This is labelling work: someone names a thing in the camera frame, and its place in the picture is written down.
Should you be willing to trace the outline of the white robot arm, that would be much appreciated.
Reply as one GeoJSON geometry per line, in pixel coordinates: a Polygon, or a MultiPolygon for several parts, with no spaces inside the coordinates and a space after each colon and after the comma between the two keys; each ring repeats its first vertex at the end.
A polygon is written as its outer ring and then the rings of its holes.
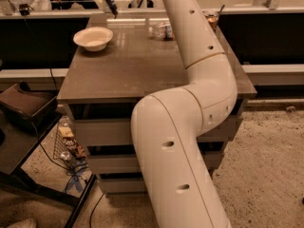
{"type": "Polygon", "coordinates": [[[234,72],[196,0],[162,0],[188,83],[142,98],[131,135],[160,228],[232,228],[197,138],[223,123],[238,95],[234,72]]]}

